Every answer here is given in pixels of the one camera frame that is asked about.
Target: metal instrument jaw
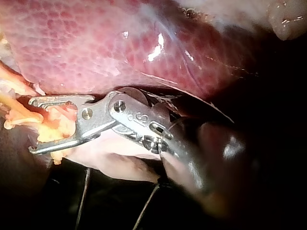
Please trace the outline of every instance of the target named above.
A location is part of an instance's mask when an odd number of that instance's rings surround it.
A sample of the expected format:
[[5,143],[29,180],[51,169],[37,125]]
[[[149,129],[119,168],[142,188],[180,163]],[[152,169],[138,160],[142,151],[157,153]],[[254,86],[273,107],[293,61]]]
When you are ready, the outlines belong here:
[[129,140],[152,153],[158,153],[157,145],[162,138],[172,138],[165,131],[171,126],[168,110],[162,104],[150,107],[143,93],[135,88],[112,91],[102,100],[93,103],[94,100],[93,96],[79,94],[31,98],[30,105],[44,109],[53,105],[74,104],[77,120],[75,133],[71,137],[38,142],[36,147],[29,147],[29,151],[45,154],[76,147],[99,137],[108,129],[121,136],[129,136]]
[[118,92],[110,92],[103,100],[96,103],[90,103],[95,100],[95,97],[79,94],[31,98],[28,102],[30,105],[44,109],[54,105],[74,104],[77,107],[77,120],[75,133],[71,137],[38,142],[36,147],[29,147],[30,153],[41,155],[76,147],[99,137],[101,132],[118,125],[118,122],[107,112],[110,100],[117,94]]

